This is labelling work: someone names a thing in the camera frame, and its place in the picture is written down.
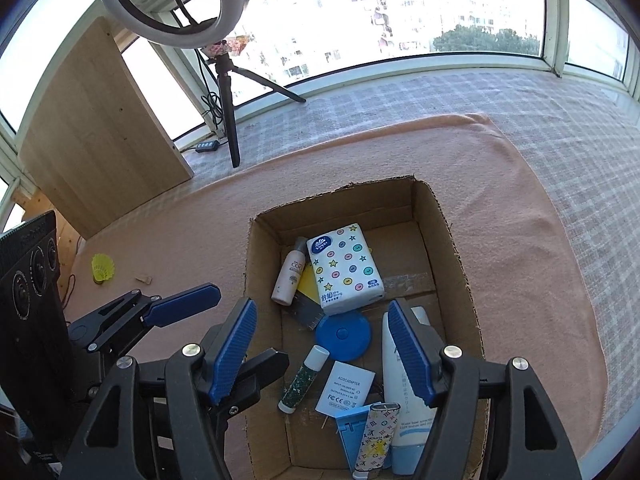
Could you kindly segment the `green white tube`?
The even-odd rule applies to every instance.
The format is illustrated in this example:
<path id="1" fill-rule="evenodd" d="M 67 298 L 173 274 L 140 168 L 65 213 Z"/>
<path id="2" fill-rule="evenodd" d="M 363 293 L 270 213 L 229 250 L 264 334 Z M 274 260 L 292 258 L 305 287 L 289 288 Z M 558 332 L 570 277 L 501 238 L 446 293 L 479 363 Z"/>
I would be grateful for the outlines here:
<path id="1" fill-rule="evenodd" d="M 293 381 L 283 393 L 278 409 L 284 414 L 293 414 L 302 402 L 322 367 L 329 359 L 330 352 L 315 344 L 304 359 L 303 364 L 294 376 Z"/>

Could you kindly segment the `white bottle grey cap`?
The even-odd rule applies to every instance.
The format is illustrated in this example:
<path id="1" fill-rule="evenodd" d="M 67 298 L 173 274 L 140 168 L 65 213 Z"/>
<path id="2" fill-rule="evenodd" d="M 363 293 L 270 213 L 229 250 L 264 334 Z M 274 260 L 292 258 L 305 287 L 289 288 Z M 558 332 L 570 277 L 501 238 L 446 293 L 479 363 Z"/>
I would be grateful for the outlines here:
<path id="1" fill-rule="evenodd" d="M 297 237 L 293 248 L 288 252 L 282 263 L 271 294 L 272 301 L 285 307 L 292 304 L 306 261 L 307 240 L 305 237 Z"/>

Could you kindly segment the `blue phone stand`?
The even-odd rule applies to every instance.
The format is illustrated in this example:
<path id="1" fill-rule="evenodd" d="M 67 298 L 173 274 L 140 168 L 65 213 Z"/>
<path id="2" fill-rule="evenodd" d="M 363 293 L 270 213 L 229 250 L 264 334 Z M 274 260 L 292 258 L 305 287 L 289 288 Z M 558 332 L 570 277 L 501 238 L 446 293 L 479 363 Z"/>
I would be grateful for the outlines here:
<path id="1" fill-rule="evenodd" d="M 360 449 L 360 443 L 363 436 L 364 428 L 367 425 L 367 419 L 370 411 L 369 405 L 363 405 L 359 408 L 352 408 L 349 411 L 337 416 L 337 433 L 340 436 L 341 444 L 350 471 L 354 471 L 356 460 Z"/>

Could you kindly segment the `patterned lighter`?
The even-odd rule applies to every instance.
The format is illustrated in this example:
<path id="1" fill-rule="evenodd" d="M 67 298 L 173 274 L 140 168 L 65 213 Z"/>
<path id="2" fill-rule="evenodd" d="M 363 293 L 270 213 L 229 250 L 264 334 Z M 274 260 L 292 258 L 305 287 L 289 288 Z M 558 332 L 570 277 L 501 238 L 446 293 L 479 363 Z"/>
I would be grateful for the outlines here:
<path id="1" fill-rule="evenodd" d="M 396 432 L 399 412 L 399 403 L 370 406 L 352 472 L 353 479 L 374 479 L 383 469 Z"/>

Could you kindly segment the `patterned tissue pack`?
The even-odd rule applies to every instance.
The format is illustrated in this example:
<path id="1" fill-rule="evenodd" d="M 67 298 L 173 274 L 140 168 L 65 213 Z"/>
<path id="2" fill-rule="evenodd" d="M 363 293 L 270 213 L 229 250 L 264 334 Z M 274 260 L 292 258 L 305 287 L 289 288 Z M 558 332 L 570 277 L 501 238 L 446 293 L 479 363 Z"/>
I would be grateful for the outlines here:
<path id="1" fill-rule="evenodd" d="M 381 274 L 358 223 L 307 240 L 307 250 L 325 315 L 361 309 L 385 296 Z"/>

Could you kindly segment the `yellow shuttlecock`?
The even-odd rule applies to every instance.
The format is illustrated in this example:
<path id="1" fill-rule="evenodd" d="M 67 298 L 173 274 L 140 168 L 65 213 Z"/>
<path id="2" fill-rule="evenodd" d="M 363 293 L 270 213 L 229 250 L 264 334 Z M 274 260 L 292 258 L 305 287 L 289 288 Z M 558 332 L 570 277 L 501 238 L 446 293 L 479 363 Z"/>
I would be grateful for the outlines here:
<path id="1" fill-rule="evenodd" d="M 107 254 L 95 254 L 91 258 L 92 279 L 97 285 L 114 278 L 115 263 Z"/>

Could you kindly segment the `wooden clothespin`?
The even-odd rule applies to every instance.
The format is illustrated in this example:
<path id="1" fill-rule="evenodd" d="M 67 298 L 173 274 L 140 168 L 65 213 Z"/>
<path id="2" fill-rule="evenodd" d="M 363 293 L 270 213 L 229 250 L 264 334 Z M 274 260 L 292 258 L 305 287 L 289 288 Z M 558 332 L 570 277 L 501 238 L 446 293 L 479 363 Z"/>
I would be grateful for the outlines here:
<path id="1" fill-rule="evenodd" d="M 152 283 L 152 278 L 149 275 L 144 275 L 144 274 L 136 275 L 134 279 L 137 282 L 143 283 L 145 285 L 149 285 Z"/>

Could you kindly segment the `white AQUA sunscreen tube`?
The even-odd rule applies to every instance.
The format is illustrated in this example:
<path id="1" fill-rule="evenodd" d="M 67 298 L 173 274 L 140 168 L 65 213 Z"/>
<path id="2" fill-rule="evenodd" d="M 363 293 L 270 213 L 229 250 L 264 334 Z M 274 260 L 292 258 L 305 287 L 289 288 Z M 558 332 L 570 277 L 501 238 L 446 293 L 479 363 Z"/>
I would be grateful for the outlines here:
<path id="1" fill-rule="evenodd" d="M 390 444 L 392 471 L 396 476 L 412 476 L 430 435 L 436 411 L 414 394 L 390 333 L 387 313 L 382 317 L 382 369 L 384 401 L 400 406 Z"/>

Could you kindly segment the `yellow black ruler card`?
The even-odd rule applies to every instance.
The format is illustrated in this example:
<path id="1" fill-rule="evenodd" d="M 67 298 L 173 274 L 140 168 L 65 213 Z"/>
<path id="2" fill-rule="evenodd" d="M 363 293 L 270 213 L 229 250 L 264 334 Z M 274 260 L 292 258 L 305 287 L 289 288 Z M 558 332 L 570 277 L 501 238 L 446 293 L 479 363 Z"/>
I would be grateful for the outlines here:
<path id="1" fill-rule="evenodd" d="M 297 323 L 308 330 L 314 330 L 323 318 L 324 313 L 320 306 L 314 269 L 310 264 L 305 266 L 294 292 L 292 304 L 285 310 Z"/>

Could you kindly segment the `white power adapter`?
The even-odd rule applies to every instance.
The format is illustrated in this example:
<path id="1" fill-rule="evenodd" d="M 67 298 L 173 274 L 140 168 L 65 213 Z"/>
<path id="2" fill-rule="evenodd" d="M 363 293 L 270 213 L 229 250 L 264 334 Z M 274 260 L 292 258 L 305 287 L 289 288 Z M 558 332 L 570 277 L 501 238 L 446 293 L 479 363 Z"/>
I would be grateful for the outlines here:
<path id="1" fill-rule="evenodd" d="M 360 408 L 367 399 L 375 372 L 336 361 L 314 408 L 318 413 L 337 418 Z"/>

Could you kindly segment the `blue round tape measure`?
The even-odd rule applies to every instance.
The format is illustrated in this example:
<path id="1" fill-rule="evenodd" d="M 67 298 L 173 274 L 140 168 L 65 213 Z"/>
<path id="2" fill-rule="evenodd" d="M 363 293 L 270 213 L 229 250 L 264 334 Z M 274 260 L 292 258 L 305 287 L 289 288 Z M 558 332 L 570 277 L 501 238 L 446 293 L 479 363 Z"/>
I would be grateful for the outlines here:
<path id="1" fill-rule="evenodd" d="M 338 362 L 352 362 L 361 358 L 372 340 L 370 322 L 359 311 L 324 316 L 314 329 L 314 341 L 329 351 Z"/>

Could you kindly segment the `cardboard box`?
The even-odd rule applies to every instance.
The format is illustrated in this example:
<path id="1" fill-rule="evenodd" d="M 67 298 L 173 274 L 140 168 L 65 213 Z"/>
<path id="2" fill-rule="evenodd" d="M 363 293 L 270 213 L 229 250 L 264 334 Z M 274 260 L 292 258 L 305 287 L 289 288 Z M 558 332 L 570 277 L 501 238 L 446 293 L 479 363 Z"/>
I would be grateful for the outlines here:
<path id="1" fill-rule="evenodd" d="M 347 185 L 331 193 L 262 212 L 250 225 L 245 293 L 257 306 L 250 354 L 275 348 L 288 354 L 283 378 L 262 390 L 247 418 L 250 463 L 257 479 L 346 479 L 349 474 L 335 422 L 316 412 L 326 366 L 292 415 L 277 408 L 314 344 L 314 335 L 270 296 L 296 238 L 311 238 L 357 223 L 363 229 L 386 295 L 363 308 L 372 342 L 356 365 L 382 372 L 382 315 L 402 298 L 425 308 L 440 338 L 480 358 L 484 346 L 468 280 L 435 194 L 414 177 Z"/>

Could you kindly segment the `wooden board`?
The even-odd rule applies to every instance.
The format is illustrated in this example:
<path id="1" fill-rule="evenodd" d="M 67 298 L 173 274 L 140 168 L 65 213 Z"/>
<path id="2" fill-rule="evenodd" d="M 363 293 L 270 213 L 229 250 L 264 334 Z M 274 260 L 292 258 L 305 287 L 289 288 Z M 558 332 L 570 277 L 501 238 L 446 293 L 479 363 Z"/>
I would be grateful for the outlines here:
<path id="1" fill-rule="evenodd" d="M 16 142 L 26 174 L 85 238 L 193 176 L 103 16 L 82 18 L 55 52 Z"/>

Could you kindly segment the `white checkered cloth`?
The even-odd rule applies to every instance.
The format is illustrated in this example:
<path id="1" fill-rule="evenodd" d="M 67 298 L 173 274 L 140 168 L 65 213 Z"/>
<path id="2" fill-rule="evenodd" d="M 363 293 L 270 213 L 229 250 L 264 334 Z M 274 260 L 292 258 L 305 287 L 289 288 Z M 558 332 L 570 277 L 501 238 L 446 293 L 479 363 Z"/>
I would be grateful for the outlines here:
<path id="1" fill-rule="evenodd" d="M 584 279 L 603 352 L 601 441 L 639 399 L 639 130 L 593 84 L 534 72 L 441 73 L 358 84 L 241 127 L 250 168 L 406 122 L 482 115 L 548 194 Z M 194 165 L 200 188 L 231 177 Z"/>

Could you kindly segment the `black tripod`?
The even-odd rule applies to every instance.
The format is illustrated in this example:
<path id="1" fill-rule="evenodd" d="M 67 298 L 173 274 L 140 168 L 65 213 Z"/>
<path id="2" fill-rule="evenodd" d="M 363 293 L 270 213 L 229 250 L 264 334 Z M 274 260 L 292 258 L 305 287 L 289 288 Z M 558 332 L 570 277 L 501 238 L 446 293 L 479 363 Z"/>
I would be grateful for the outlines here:
<path id="1" fill-rule="evenodd" d="M 217 74 L 217 86 L 219 90 L 219 99 L 222 109 L 222 120 L 224 121 L 224 133 L 228 139 L 230 157 L 233 168 L 238 168 L 241 163 L 241 154 L 238 141 L 238 133 L 236 132 L 235 108 L 233 104 L 233 96 L 231 89 L 231 73 L 236 73 L 245 77 L 256 84 L 261 84 L 270 90 L 286 96 L 288 99 L 304 104 L 306 99 L 299 96 L 287 88 L 280 86 L 274 81 L 260 76 L 251 70 L 236 66 L 230 58 L 230 47 L 226 40 L 210 44 L 202 48 L 202 52 L 208 57 L 207 63 L 213 64 Z"/>

